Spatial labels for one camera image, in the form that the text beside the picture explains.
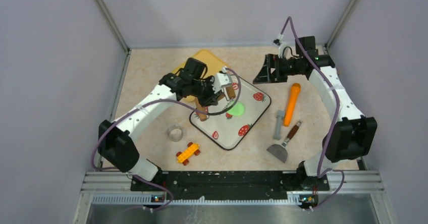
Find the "white strawberry tray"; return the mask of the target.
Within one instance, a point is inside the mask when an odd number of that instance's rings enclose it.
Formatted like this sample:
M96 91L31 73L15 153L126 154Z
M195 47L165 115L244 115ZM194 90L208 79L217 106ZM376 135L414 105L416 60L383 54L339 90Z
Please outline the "white strawberry tray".
M272 102L267 93L248 81L241 78L241 84L238 85L235 76L232 77L232 80L235 93L241 91L238 102L245 106L245 113L242 116L237 117L224 113L210 116L204 122L199 120L196 113L191 113L189 116L190 124L223 150L236 148Z

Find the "wooden rolling pin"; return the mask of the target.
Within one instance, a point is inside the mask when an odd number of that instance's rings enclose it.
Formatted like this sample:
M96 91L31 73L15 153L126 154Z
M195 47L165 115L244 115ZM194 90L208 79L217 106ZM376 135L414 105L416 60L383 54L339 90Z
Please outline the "wooden rolling pin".
M217 106L219 102L224 98L226 99L226 101L236 98L236 93L232 86L222 88L214 96L196 97L194 100L196 109L204 112L204 114L196 112L196 115L199 118L199 120L201 122L208 120L209 113L210 113L209 107Z

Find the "metal ring cutter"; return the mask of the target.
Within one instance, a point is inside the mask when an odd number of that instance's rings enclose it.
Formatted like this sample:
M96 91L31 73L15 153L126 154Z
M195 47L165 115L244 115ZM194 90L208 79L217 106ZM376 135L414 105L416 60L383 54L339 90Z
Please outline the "metal ring cutter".
M184 135L183 129L182 129L182 127L180 127L178 125L170 126L167 129L167 137L172 142L179 142L179 141L181 141L182 138L183 138L183 135Z

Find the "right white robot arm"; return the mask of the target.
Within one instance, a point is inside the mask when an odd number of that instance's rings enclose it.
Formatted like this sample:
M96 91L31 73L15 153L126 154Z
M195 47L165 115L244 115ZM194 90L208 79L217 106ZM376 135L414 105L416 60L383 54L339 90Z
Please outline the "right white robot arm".
M319 54L314 36L296 39L295 57L286 57L287 46L281 35L274 44L279 47L278 54L265 55L253 83L283 83L290 76L303 75L319 94L332 121L322 141L322 150L302 161L296 170L297 186L309 190L316 179L321 179L339 162L367 155L378 124L374 117L365 116L356 107L339 79L331 56Z

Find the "green dough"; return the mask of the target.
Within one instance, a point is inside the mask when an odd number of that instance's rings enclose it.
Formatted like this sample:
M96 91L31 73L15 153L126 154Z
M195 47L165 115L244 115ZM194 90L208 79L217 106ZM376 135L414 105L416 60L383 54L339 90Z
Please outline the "green dough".
M245 106L243 103L238 102L230 110L228 110L227 113L232 116L242 116L245 113Z

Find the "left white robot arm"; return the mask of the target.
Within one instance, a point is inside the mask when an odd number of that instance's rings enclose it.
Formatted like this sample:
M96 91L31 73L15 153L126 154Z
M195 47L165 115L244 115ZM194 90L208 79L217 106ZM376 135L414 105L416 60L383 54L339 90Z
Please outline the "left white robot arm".
M159 168L141 156L135 141L162 112L181 104L182 98L193 96L201 106L217 105L232 78L226 67L208 77L206 72L205 63L189 58L178 72L164 75L150 94L122 117L103 121L98 129L98 154L119 171L138 175L149 190L158 189L162 184Z

